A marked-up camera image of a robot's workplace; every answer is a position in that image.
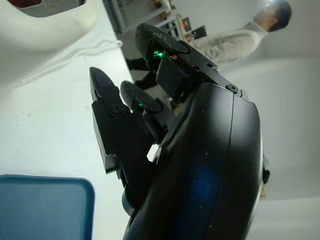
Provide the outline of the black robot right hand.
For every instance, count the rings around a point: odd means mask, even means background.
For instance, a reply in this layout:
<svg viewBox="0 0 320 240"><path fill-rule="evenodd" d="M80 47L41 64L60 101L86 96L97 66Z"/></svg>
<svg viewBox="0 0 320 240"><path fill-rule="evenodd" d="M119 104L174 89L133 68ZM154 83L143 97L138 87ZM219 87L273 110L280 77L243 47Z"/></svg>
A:
<svg viewBox="0 0 320 240"><path fill-rule="evenodd" d="M257 107L182 40L142 23L136 47L174 114L135 84L91 67L93 123L106 173L130 216L126 240L243 240L263 183Z"/></svg>

